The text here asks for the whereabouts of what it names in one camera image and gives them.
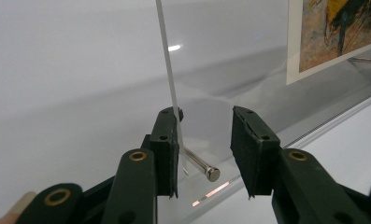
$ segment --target abstract painting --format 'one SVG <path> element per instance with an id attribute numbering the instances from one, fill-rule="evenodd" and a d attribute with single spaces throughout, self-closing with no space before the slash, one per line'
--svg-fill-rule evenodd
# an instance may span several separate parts
<path id="1" fill-rule="evenodd" d="M 287 84 L 371 49 L 371 0 L 290 0 Z"/>

